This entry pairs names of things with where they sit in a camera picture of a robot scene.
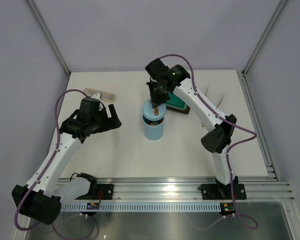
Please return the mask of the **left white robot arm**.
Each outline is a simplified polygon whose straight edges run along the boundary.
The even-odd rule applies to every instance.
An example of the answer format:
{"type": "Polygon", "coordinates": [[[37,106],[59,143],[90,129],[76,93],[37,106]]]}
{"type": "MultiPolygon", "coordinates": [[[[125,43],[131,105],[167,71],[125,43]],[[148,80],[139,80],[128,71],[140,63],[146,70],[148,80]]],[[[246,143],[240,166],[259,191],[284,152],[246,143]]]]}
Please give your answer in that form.
{"type": "Polygon", "coordinates": [[[86,94],[79,108],[62,124],[56,125],[56,144],[38,170],[23,186],[13,188],[11,194],[16,205],[14,224],[19,230],[23,229],[18,224],[19,214],[50,225],[62,207],[73,200],[103,197],[98,179],[87,173],[80,173],[62,187],[57,187],[57,183],[72,156],[88,137],[122,126],[115,106],[112,103],[104,105],[105,100],[102,91],[96,91],[91,96],[86,94]]]}

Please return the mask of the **light blue cup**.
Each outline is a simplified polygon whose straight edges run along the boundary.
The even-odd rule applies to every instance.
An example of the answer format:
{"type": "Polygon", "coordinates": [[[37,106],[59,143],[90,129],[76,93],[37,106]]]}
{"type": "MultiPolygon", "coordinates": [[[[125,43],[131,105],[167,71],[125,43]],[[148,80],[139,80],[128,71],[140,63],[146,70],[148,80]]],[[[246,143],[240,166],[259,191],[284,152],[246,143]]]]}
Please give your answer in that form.
{"type": "Polygon", "coordinates": [[[164,134],[164,118],[156,121],[161,121],[159,125],[149,125],[150,122],[155,122],[152,120],[146,119],[144,116],[143,119],[143,133],[144,136],[151,141],[159,140],[164,134]]]}

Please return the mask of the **metal tongs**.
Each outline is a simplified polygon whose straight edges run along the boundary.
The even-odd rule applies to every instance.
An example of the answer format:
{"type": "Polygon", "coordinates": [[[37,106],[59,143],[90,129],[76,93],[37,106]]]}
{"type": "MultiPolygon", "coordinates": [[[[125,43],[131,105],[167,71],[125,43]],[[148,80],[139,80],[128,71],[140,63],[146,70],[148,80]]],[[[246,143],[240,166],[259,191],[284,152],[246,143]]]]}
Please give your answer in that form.
{"type": "Polygon", "coordinates": [[[220,90],[218,88],[207,87],[205,91],[205,96],[209,99],[209,101],[217,108],[220,107],[223,99],[226,95],[225,90],[220,90]]]}

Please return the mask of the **brown lid handle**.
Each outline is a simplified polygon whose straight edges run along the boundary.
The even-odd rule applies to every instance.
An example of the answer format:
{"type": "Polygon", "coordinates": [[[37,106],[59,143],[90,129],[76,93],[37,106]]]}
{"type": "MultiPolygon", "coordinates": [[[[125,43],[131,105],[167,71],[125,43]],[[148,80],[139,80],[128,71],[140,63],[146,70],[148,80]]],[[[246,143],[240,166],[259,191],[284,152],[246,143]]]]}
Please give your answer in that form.
{"type": "Polygon", "coordinates": [[[159,115],[159,109],[158,109],[157,106],[154,107],[154,115],[155,115],[155,116],[158,116],[158,115],[159,115]]]}

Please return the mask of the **light blue lid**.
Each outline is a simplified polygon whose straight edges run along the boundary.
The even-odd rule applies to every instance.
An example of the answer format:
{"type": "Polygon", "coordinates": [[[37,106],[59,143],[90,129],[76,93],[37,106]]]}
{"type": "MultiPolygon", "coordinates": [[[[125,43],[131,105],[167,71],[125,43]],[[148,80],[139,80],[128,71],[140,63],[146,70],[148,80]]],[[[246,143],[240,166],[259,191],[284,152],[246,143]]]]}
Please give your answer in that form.
{"type": "Polygon", "coordinates": [[[161,104],[158,107],[158,116],[154,114],[154,107],[151,104],[151,100],[147,99],[144,104],[142,105],[142,115],[150,120],[150,121],[158,121],[165,117],[167,108],[165,104],[161,104]]]}

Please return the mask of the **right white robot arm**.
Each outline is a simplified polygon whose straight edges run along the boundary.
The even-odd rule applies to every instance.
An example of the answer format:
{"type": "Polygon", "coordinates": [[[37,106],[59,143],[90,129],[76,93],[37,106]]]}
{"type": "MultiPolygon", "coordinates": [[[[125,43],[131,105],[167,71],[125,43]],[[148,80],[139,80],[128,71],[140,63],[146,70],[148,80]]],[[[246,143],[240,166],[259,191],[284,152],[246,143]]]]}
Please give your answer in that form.
{"type": "Polygon", "coordinates": [[[170,100],[169,93],[174,94],[197,115],[207,130],[201,138],[202,146],[211,153],[215,167],[215,183],[202,184],[204,200],[245,200],[245,187],[231,168],[227,147],[237,122],[236,117],[226,115],[214,106],[195,86],[194,72],[187,71],[177,64],[171,68],[160,58],[151,61],[146,67],[150,80],[147,82],[152,107],[157,108],[170,100]]]}

